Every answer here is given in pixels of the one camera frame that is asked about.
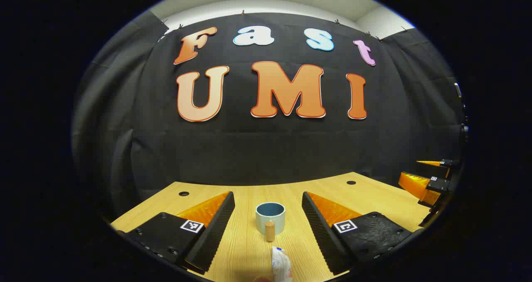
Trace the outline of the pale green cup wooden handle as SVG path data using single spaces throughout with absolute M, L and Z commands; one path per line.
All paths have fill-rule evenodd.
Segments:
M 255 208 L 255 227 L 267 242 L 273 242 L 284 231 L 286 208 L 281 203 L 266 202 Z

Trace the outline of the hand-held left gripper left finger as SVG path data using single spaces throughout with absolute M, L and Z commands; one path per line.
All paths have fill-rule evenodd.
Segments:
M 235 207 L 227 191 L 178 215 L 160 212 L 131 231 L 118 234 L 167 265 L 205 274 L 218 251 Z

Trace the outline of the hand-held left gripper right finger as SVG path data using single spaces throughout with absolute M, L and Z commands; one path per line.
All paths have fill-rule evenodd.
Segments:
M 302 209 L 332 274 L 374 267 L 413 239 L 413 233 L 379 212 L 360 214 L 312 192 Z

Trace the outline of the white toothpaste tube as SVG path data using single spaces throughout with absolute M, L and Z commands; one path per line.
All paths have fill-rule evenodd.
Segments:
M 293 282 L 291 260 L 284 249 L 272 246 L 271 265 L 273 282 Z

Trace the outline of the wooden desktop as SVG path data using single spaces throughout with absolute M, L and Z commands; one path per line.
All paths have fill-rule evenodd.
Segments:
M 291 260 L 294 282 L 324 282 L 334 276 L 313 236 L 302 209 L 302 195 L 309 191 L 330 199 L 360 214 L 380 212 L 409 231 L 419 229 L 429 208 L 418 199 L 394 186 L 355 172 L 312 181 L 263 186 L 215 186 L 174 182 L 125 212 L 111 225 L 131 231 L 159 212 L 176 215 L 211 197 L 232 191 L 235 208 L 209 271 L 204 274 L 215 282 L 253 282 L 256 277 L 272 277 L 272 246 L 285 249 Z M 286 208 L 285 228 L 270 243 L 255 224 L 255 208 L 261 203 L 277 202 Z

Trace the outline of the black backdrop cloth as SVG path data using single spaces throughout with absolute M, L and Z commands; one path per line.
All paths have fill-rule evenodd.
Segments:
M 256 118 L 260 61 L 288 79 L 321 67 L 325 116 L 299 102 Z M 249 13 L 170 29 L 151 12 L 97 53 L 76 95 L 76 164 L 114 221 L 173 182 L 270 185 L 356 172 L 397 185 L 419 160 L 456 159 L 463 103 L 434 45 L 382 42 L 303 15 Z

